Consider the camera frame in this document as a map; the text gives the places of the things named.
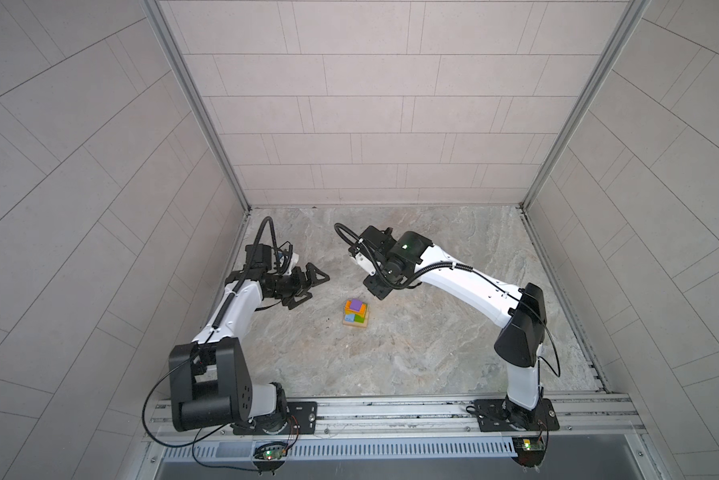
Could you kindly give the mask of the orange wood block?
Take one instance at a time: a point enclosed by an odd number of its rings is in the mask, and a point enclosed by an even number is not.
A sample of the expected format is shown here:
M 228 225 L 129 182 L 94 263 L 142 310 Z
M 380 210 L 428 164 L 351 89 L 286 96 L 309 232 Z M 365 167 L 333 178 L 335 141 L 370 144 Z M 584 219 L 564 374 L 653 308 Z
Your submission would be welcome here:
M 348 301 L 347 301 L 346 304 L 345 304 L 344 311 L 345 311 L 345 310 L 349 310 L 349 309 L 348 309 Z M 354 316 L 355 316 L 355 315 L 363 316 L 365 319 L 367 319 L 367 304 L 365 304 L 365 307 L 363 307 L 363 309 L 361 309 L 361 312 L 354 312 Z

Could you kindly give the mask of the purple wood cube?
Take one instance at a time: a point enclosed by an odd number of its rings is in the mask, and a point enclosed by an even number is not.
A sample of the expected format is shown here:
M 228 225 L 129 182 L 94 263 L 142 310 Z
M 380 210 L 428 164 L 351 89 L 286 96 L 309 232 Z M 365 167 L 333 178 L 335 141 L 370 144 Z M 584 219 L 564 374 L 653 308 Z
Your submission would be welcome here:
M 365 304 L 358 299 L 351 299 L 348 302 L 348 309 L 354 312 L 361 312 L 361 309 L 365 307 Z

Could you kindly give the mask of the natural wood block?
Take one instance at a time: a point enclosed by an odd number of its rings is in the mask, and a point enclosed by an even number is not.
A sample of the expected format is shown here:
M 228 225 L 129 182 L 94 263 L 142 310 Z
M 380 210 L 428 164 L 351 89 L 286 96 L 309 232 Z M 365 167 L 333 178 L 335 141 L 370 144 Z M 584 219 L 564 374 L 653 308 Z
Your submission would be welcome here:
M 367 325 L 369 325 L 369 324 L 363 323 L 363 322 L 357 323 L 357 322 L 346 322 L 346 321 L 341 322 L 341 324 L 343 326 L 356 327 L 356 328 L 367 328 Z

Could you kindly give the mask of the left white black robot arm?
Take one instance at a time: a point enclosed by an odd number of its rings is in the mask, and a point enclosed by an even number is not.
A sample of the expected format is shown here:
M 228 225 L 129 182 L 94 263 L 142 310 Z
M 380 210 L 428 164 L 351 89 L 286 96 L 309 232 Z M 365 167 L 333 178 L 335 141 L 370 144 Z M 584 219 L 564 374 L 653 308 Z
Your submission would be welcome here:
M 252 381 L 241 340 L 253 316 L 273 299 L 290 310 L 312 298 L 329 276 L 292 250 L 245 247 L 243 268 L 229 274 L 219 306 L 195 338 L 173 347 L 168 358 L 172 424 L 177 431 L 230 425 L 236 434 L 279 434 L 288 427 L 283 387 Z

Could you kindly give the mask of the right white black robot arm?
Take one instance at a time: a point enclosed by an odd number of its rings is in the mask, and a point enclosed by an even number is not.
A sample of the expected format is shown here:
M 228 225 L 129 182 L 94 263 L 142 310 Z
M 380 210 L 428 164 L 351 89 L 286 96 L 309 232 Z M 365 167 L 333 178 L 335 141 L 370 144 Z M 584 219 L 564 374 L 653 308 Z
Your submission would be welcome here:
M 369 226 L 357 234 L 342 223 L 334 230 L 348 245 L 352 261 L 367 272 L 363 285 L 377 299 L 427 284 L 465 302 L 501 328 L 493 349 L 507 364 L 507 395 L 489 419 L 516 430 L 559 428 L 541 385 L 549 328 L 545 294 L 539 286 L 519 287 L 492 278 L 417 232 L 394 238 L 391 228 Z

